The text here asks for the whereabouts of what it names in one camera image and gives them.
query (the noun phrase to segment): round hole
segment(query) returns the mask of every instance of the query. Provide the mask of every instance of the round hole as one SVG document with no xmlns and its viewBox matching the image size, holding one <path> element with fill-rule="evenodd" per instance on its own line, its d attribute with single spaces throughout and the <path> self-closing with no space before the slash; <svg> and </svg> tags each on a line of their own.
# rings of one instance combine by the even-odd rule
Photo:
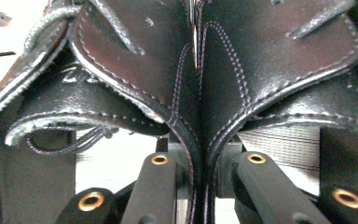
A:
<svg viewBox="0 0 358 224">
<path fill-rule="evenodd" d="M 163 165 L 168 162 L 168 157 L 165 155 L 157 155 L 152 158 L 152 162 L 156 165 Z"/>
<path fill-rule="evenodd" d="M 103 200 L 104 196 L 100 192 L 91 192 L 86 194 L 79 201 L 78 208 L 83 212 L 89 212 L 101 206 L 101 204 L 103 204 Z"/>
<path fill-rule="evenodd" d="M 295 213 L 294 220 L 297 224 L 313 224 L 310 218 L 303 213 Z"/>
<path fill-rule="evenodd" d="M 97 197 L 91 197 L 91 198 L 86 199 L 86 201 L 84 201 L 84 203 L 86 203 L 86 204 L 94 204 L 96 202 L 98 202 Z"/>
<path fill-rule="evenodd" d="M 248 156 L 248 160 L 251 161 L 252 163 L 264 163 L 264 162 L 266 162 L 266 158 L 264 158 L 263 156 L 261 156 L 259 154 L 250 154 Z"/>
<path fill-rule="evenodd" d="M 357 209 L 358 208 L 358 196 L 345 189 L 336 189 L 333 192 L 333 197 L 343 205 Z"/>
</svg>

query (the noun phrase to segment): brass grommet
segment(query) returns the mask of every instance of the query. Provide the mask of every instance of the brass grommet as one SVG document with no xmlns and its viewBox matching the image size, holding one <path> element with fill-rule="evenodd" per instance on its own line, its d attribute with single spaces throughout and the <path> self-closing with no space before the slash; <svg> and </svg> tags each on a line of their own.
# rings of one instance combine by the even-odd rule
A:
<svg viewBox="0 0 358 224">
<path fill-rule="evenodd" d="M 248 156 L 248 161 L 260 164 L 266 162 L 266 158 L 264 158 L 262 155 L 253 153 Z"/>
<path fill-rule="evenodd" d="M 86 194 L 78 204 L 78 207 L 83 212 L 89 212 L 103 204 L 104 196 L 97 191 Z"/>
<path fill-rule="evenodd" d="M 350 208 L 358 208 L 358 196 L 345 189 L 336 189 L 333 191 L 334 198 Z"/>
<path fill-rule="evenodd" d="M 165 155 L 156 155 L 152 158 L 153 164 L 163 165 L 169 161 L 168 157 Z"/>
</svg>

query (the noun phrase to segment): white stitching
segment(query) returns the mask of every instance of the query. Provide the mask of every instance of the white stitching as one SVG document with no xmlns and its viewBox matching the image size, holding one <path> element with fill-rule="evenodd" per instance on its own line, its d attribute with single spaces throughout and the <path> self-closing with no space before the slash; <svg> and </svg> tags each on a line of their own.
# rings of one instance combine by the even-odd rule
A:
<svg viewBox="0 0 358 224">
<path fill-rule="evenodd" d="M 91 56 L 91 52 L 86 48 L 86 43 L 84 42 L 83 40 L 83 34 L 82 34 L 82 31 L 84 29 L 83 27 L 83 24 L 86 22 L 85 21 L 85 17 L 89 17 L 90 14 L 89 14 L 89 10 L 90 8 L 88 8 L 88 10 L 86 10 L 86 16 L 81 16 L 80 18 L 80 23 L 79 23 L 79 30 L 77 32 L 78 36 L 79 36 L 79 41 L 80 41 L 80 46 L 82 47 L 82 49 L 84 51 L 86 51 L 87 55 L 83 55 L 85 57 L 89 57 L 90 59 L 92 59 L 92 61 L 95 63 L 96 66 L 99 66 L 101 69 L 104 70 L 104 72 L 110 74 L 113 76 L 113 78 L 116 80 L 116 81 L 119 81 L 125 85 L 127 85 L 128 87 L 136 90 L 136 91 L 139 91 L 141 92 L 142 94 L 144 94 L 145 96 L 148 96 L 149 98 L 155 100 L 156 102 L 158 102 L 159 104 L 171 109 L 170 106 L 168 105 L 165 105 L 164 103 L 162 103 L 157 97 L 153 96 L 152 94 L 148 93 L 147 91 L 143 91 L 141 89 L 139 89 L 138 87 L 134 86 L 133 84 L 131 84 L 128 80 L 124 79 L 124 78 L 121 78 L 119 76 L 117 76 L 116 74 L 114 74 L 112 71 L 110 71 L 109 69 L 107 69 L 103 64 L 97 62 L 96 58 L 94 58 L 93 56 Z"/>
<path fill-rule="evenodd" d="M 172 113 L 171 113 L 170 119 L 168 120 L 168 122 L 171 122 L 173 120 L 172 126 L 176 124 L 177 116 L 179 114 L 178 110 L 179 110 L 179 104 L 180 104 L 180 102 L 179 102 L 180 101 L 180 92 L 181 92 L 181 87 L 182 87 L 183 67 L 184 67 L 185 58 L 186 58 L 189 48 L 190 48 L 190 44 L 186 44 L 183 47 L 180 58 L 179 58 L 178 68 L 176 70 L 175 88 L 173 91 L 173 98 L 172 98 Z"/>
<path fill-rule="evenodd" d="M 206 42 L 206 35 L 207 30 L 209 27 L 213 27 L 215 31 L 219 34 L 220 39 L 223 42 L 225 50 L 228 54 L 229 59 L 231 60 L 231 65 L 234 67 L 234 73 L 236 74 L 237 84 L 239 85 L 239 90 L 242 99 L 242 107 L 246 107 L 246 105 L 250 104 L 251 96 L 249 95 L 249 90 L 247 88 L 247 82 L 245 80 L 245 75 L 243 73 L 242 65 L 240 63 L 240 59 L 235 52 L 235 49 L 232 47 L 231 41 L 228 38 L 223 27 L 217 21 L 208 21 L 204 25 L 204 33 L 203 33 L 203 41 L 202 41 L 202 60 L 204 59 L 204 51 L 205 51 L 205 42 Z M 203 74 L 203 63 L 201 64 L 200 69 L 200 78 L 202 79 Z"/>
<path fill-rule="evenodd" d="M 129 120 L 129 121 L 132 121 L 134 123 L 139 123 L 141 125 L 144 125 L 144 126 L 150 126 L 150 127 L 157 127 L 157 128 L 162 128 L 162 125 L 156 123 L 148 123 L 148 122 L 144 122 L 144 121 L 141 121 L 141 120 L 138 120 L 136 118 L 130 118 L 130 117 L 125 117 L 125 116 L 120 116 L 120 115 L 116 115 L 116 114 L 107 114 L 107 113 L 104 113 L 104 112 L 95 112 L 95 111 L 74 111 L 74 112 L 58 112 L 58 111 L 52 111 L 52 112 L 42 112 L 42 113 L 37 113 L 37 114 L 33 114 L 33 115 L 30 115 L 30 116 L 26 116 L 26 117 L 23 117 L 21 119 L 19 119 L 18 121 L 16 121 L 16 123 L 14 123 L 12 125 L 12 127 L 15 127 L 17 125 L 19 125 L 19 123 L 22 123 L 22 122 L 26 122 L 27 119 L 33 119 L 33 118 L 36 118 L 36 117 L 40 117 L 40 116 L 63 116 L 63 115 L 75 115 L 75 116 L 93 116 L 93 117 L 102 117 L 102 118 L 111 118 L 111 119 L 123 119 L 123 120 Z"/>
<path fill-rule="evenodd" d="M 352 56 L 353 54 L 356 53 L 356 51 L 358 50 L 358 34 L 354 31 L 353 26 L 351 24 L 351 21 L 345 17 L 344 15 L 340 16 L 345 23 L 348 25 L 349 31 L 351 33 L 351 36 L 353 38 L 353 42 L 354 42 L 354 47 L 353 50 L 351 50 L 347 55 L 345 55 L 344 57 L 342 57 L 339 61 L 335 62 L 335 63 L 331 63 L 329 65 L 327 65 L 326 67 L 321 67 L 317 70 L 314 71 L 310 71 L 308 72 L 305 76 L 303 77 L 297 77 L 295 80 L 292 81 L 288 81 L 286 83 L 284 83 L 283 85 L 281 85 L 280 87 L 278 87 L 277 89 L 275 89 L 274 91 L 270 91 L 269 93 L 267 93 L 267 95 L 260 97 L 260 98 L 256 98 L 254 101 L 252 101 L 250 103 L 250 107 L 255 106 L 257 104 L 259 104 L 260 102 L 267 100 L 268 98 L 273 97 L 274 95 L 276 95 L 277 93 L 279 93 L 280 91 L 282 91 L 285 88 L 288 88 L 290 86 L 293 86 L 295 84 L 297 84 L 298 82 L 307 79 L 308 77 L 311 77 L 312 75 L 315 75 L 316 73 L 322 72 L 323 70 L 327 70 L 333 66 L 339 65 L 343 62 L 345 62 L 346 60 L 348 60 L 350 58 L 350 56 Z"/>
<path fill-rule="evenodd" d="M 252 120 L 262 120 L 262 119 L 289 119 L 291 117 L 296 117 L 296 118 L 302 118 L 302 117 L 326 117 L 326 118 L 330 118 L 332 120 L 346 120 L 347 122 L 350 123 L 355 123 L 358 125 L 358 119 L 353 118 L 353 117 L 347 117 L 347 116 L 343 116 L 340 114 L 329 114 L 329 113 L 309 113 L 309 114 L 300 114 L 300 113 L 296 113 L 296 114 L 280 114 L 280 115 L 268 115 L 265 117 L 253 117 Z"/>
<path fill-rule="evenodd" d="M 321 71 L 323 71 L 323 70 L 329 69 L 329 68 L 332 67 L 332 66 L 338 65 L 338 64 L 340 64 L 340 63 L 343 63 L 345 60 L 348 60 L 348 59 L 350 58 L 350 56 L 351 56 L 352 54 L 354 54 L 354 53 L 356 52 L 356 50 L 358 50 L 358 34 L 357 34 L 355 31 L 353 31 L 353 26 L 351 25 L 351 21 L 350 21 L 347 17 L 345 17 L 344 15 L 341 15 L 340 17 L 345 20 L 345 23 L 348 25 L 348 29 L 349 29 L 349 31 L 350 31 L 350 33 L 351 33 L 351 36 L 353 37 L 353 42 L 355 43 L 355 44 L 354 44 L 354 47 L 353 47 L 353 50 L 351 50 L 346 56 L 342 57 L 338 62 L 336 62 L 336 63 L 331 63 L 330 65 L 327 65 L 326 67 L 321 67 L 321 68 L 319 68 L 319 69 L 316 70 L 316 71 L 311 71 L 311 72 L 307 73 L 304 77 L 297 77 L 294 81 L 286 82 L 285 84 L 283 84 L 282 86 L 280 86 L 280 87 L 279 87 L 278 89 L 276 89 L 275 91 L 269 92 L 266 96 L 261 97 L 261 98 L 259 98 L 259 99 L 255 99 L 253 102 L 251 102 L 251 104 L 249 105 L 249 108 L 248 108 L 248 109 L 244 109 L 244 110 L 241 110 L 241 111 L 237 112 L 237 113 L 228 121 L 227 125 L 225 125 L 224 127 L 222 127 L 222 128 L 218 131 L 218 133 L 214 136 L 213 140 L 209 143 L 208 147 L 210 147 L 210 146 L 214 143 L 214 141 L 217 139 L 217 136 L 218 136 L 223 130 L 225 130 L 225 128 L 228 127 L 228 126 L 233 122 L 233 120 L 234 120 L 240 113 L 249 112 L 249 110 L 250 110 L 253 106 L 255 106 L 255 105 L 261 103 L 261 102 L 264 101 L 264 100 L 267 100 L 268 98 L 273 97 L 275 94 L 279 93 L 279 92 L 282 91 L 283 89 L 285 89 L 285 88 L 287 88 L 287 87 L 290 87 L 290 86 L 292 86 L 292 85 L 295 85 L 295 84 L 297 84 L 298 82 L 300 82 L 300 81 L 302 81 L 302 80 L 304 80 L 304 79 L 306 79 L 306 78 L 308 78 L 308 77 L 310 77 L 310 76 L 312 76 L 312 75 L 314 75 L 314 74 L 316 74 L 316 73 L 318 73 L 318 72 L 321 72 Z"/>
</svg>

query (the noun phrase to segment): black leather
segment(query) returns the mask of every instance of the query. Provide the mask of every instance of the black leather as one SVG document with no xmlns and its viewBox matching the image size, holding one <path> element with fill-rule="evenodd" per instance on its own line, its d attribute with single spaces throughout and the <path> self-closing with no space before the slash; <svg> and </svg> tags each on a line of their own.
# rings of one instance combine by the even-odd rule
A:
<svg viewBox="0 0 358 224">
<path fill-rule="evenodd" d="M 91 76 L 68 50 L 63 50 L 54 64 L 56 69 L 49 69 L 23 94 L 19 118 L 7 133 L 7 145 L 17 145 L 47 127 L 60 129 L 63 123 L 124 128 L 155 136 L 168 132 L 164 124 L 147 118 L 131 101 Z"/>
<path fill-rule="evenodd" d="M 194 221 L 201 183 L 198 82 L 192 27 L 180 1 L 107 1 L 145 55 L 131 54 L 90 4 L 76 18 L 71 48 L 77 59 L 151 119 L 165 122 L 186 147 Z"/>
<path fill-rule="evenodd" d="M 8 111 L 5 105 L 14 101 L 19 104 L 12 111 L 15 118 L 7 128 L 1 127 L 4 135 L 0 138 L 0 151 L 25 155 L 18 147 L 27 147 L 24 145 L 27 136 L 32 136 L 38 146 L 50 149 L 52 144 L 43 142 L 46 139 L 43 136 L 59 130 L 62 123 L 110 130 L 126 128 L 149 135 L 163 135 L 171 129 L 186 147 L 189 163 L 186 219 L 189 223 L 197 222 L 202 179 L 200 107 L 188 6 L 176 0 L 107 3 L 144 54 L 130 52 L 106 18 L 89 2 L 67 32 L 68 22 L 53 24 L 50 29 L 57 31 L 46 30 L 52 35 L 43 33 L 35 49 L 22 56 L 0 83 L 0 115 Z M 34 161 L 34 166 L 39 164 L 43 162 Z M 6 167 L 1 164 L 0 169 L 5 171 Z M 22 183 L 18 175 L 11 174 L 7 179 Z M 0 188 L 1 192 L 13 194 Z M 47 193 L 40 194 L 46 207 L 56 204 L 45 200 Z M 18 209 L 17 206 L 3 209 L 9 213 L 5 220 L 27 220 L 17 217 L 27 217 L 23 213 L 17 215 Z M 46 219 L 38 221 L 49 223 L 54 214 L 50 212 Z"/>
<path fill-rule="evenodd" d="M 351 131 L 357 143 L 354 23 L 342 14 L 302 39 L 288 37 L 333 3 L 200 1 L 194 50 L 188 2 L 107 1 L 142 49 L 134 54 L 87 1 L 72 21 L 50 26 L 0 83 L 0 221 L 52 222 L 74 194 L 74 154 L 43 157 L 25 144 L 32 136 L 39 146 L 67 147 L 74 137 L 62 134 L 63 123 L 175 133 L 190 170 L 187 223 L 214 223 L 216 164 L 239 129 L 327 126 Z M 358 24 L 358 5 L 351 15 Z M 339 179 L 322 177 L 326 185 Z"/>
<path fill-rule="evenodd" d="M 204 223 L 214 223 L 216 164 L 241 128 L 318 125 L 358 133 L 358 32 L 345 14 L 288 34 L 333 1 L 201 1 Z"/>
</svg>

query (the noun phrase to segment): fold in leather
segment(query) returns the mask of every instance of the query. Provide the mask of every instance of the fold in leather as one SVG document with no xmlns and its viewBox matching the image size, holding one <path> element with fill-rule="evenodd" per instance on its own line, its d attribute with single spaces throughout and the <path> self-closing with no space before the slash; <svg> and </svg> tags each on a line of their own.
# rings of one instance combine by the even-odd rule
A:
<svg viewBox="0 0 358 224">
<path fill-rule="evenodd" d="M 56 7 L 68 5 L 69 1 L 56 1 Z M 35 48 L 22 54 L 14 62 L 0 82 L 0 112 L 15 97 L 19 96 L 37 79 L 57 57 L 65 44 L 68 21 L 54 22 L 46 29 L 35 43 Z"/>
<path fill-rule="evenodd" d="M 358 66 L 349 73 L 290 95 L 257 114 L 244 130 L 320 125 L 358 133 Z"/>
<path fill-rule="evenodd" d="M 193 34 L 180 1 L 107 1 L 144 52 L 132 54 L 107 20 L 86 4 L 73 25 L 71 48 L 98 79 L 131 100 L 156 122 L 165 122 L 186 147 L 190 168 L 187 221 L 195 221 L 201 183 L 200 107 Z"/>
<path fill-rule="evenodd" d="M 69 3 L 55 1 L 53 6 L 64 7 Z M 51 223 L 75 194 L 74 155 L 49 161 L 31 151 L 4 144 L 8 126 L 16 118 L 21 93 L 62 50 L 68 23 L 54 22 L 44 30 L 35 48 L 20 56 L 0 82 L 0 223 Z M 39 141 L 47 142 L 51 137 L 46 135 Z M 68 135 L 56 135 L 54 140 L 49 142 L 51 146 L 65 146 Z"/>
<path fill-rule="evenodd" d="M 46 128 L 59 130 L 63 124 L 124 128 L 148 135 L 168 132 L 164 124 L 147 118 L 132 102 L 85 71 L 69 50 L 63 50 L 54 65 L 24 93 L 20 117 L 7 133 L 9 146 Z"/>
<path fill-rule="evenodd" d="M 358 33 L 345 14 L 304 38 L 288 37 L 332 4 L 334 1 L 285 1 L 279 5 L 270 1 L 200 2 L 201 123 L 207 155 L 204 223 L 214 223 L 216 164 L 223 145 L 236 131 L 270 106 L 290 99 L 287 96 L 342 75 L 358 62 Z M 314 108 L 301 106 L 297 109 L 303 113 Z M 264 125 L 284 123 L 273 121 Z"/>
</svg>

